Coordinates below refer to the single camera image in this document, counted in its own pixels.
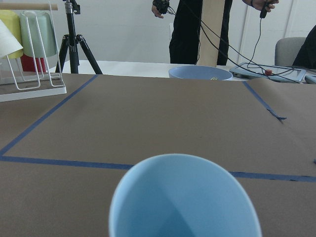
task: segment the wooden post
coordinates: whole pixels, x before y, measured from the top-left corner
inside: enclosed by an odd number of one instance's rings
[[[218,36],[221,35],[225,0],[203,0],[202,21],[209,26]],[[205,25],[203,29],[212,43],[218,48],[219,38],[215,36]],[[200,51],[198,65],[216,67],[218,50],[211,45],[204,32],[200,31]]]
[[[0,2],[1,10],[50,10],[48,3]],[[58,10],[57,4],[51,4],[51,10]]]

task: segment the white table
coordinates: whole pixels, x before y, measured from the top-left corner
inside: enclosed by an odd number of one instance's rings
[[[174,67],[187,66],[187,64],[169,63],[140,63],[140,62],[117,62],[117,61],[97,61],[101,71],[105,75],[131,76],[148,78],[168,78],[169,70]],[[230,66],[217,66],[228,71]],[[88,60],[79,60],[78,72],[80,74],[95,74]],[[63,73],[71,73],[70,61],[65,62]]]

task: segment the green cup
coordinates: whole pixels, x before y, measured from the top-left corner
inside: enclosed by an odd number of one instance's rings
[[[36,58],[43,58],[45,54],[46,57],[57,54],[55,33],[47,12],[23,11],[20,14],[20,25],[25,55],[33,57],[32,46]]]

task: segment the tripod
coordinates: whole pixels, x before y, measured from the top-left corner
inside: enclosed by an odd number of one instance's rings
[[[63,40],[61,42],[60,52],[59,52],[59,63],[60,70],[63,72],[66,56],[67,56],[67,48],[69,48],[69,59],[70,59],[70,69],[71,73],[78,73],[78,65],[79,65],[79,57],[78,57],[78,48],[77,44],[80,43],[80,46],[89,60],[90,65],[96,74],[102,74],[101,69],[99,68],[93,54],[86,43],[84,37],[82,35],[76,35],[75,31],[75,22],[74,22],[74,13],[80,14],[80,5],[76,3],[76,0],[63,0],[65,2],[66,15],[67,15],[67,23],[68,23],[68,35],[63,36]],[[56,73],[59,73],[59,63],[56,66]]]

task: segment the black pants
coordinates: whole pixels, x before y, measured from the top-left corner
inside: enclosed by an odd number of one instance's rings
[[[293,66],[316,69],[316,26],[307,35]]]
[[[229,15],[233,0],[225,0],[217,65],[226,65],[228,54]],[[173,22],[169,45],[170,63],[196,64],[198,60],[199,31],[202,0],[180,0]]]

